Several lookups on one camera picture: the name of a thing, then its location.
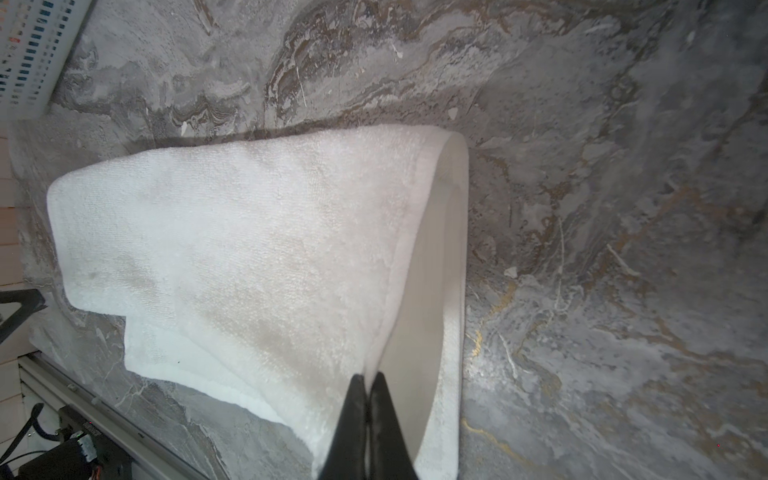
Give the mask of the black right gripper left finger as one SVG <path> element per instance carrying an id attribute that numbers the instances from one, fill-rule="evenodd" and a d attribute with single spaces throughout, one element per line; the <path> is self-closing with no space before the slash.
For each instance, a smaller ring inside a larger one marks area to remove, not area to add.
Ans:
<path id="1" fill-rule="evenodd" d="M 350 380 L 319 479 L 362 480 L 366 478 L 367 414 L 364 377 L 356 374 Z"/>

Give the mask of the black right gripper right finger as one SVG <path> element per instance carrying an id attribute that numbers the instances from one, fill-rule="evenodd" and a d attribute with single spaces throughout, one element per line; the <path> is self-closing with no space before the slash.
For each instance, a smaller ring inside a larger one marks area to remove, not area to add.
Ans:
<path id="1" fill-rule="evenodd" d="M 368 399 L 369 467 L 373 480 L 417 480 L 399 425 L 392 397 L 382 372 L 378 372 Z"/>

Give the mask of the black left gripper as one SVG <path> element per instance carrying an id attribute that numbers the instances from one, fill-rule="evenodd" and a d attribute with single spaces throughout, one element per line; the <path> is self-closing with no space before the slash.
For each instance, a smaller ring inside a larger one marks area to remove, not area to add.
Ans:
<path id="1" fill-rule="evenodd" d="M 38 289 L 17 289 L 1 292 L 1 305 L 16 304 L 17 308 L 8 317 L 1 317 L 0 342 L 4 343 L 33 314 L 44 310 L 47 305 Z"/>

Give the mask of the white towel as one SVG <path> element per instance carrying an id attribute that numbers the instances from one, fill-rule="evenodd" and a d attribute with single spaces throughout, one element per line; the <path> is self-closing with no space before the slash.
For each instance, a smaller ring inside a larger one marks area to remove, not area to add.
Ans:
<path id="1" fill-rule="evenodd" d="M 422 479 L 454 479 L 464 137 L 378 125 L 165 148 L 55 180 L 69 303 L 126 321 L 124 363 L 287 426 L 320 470 L 349 382 L 383 374 Z"/>

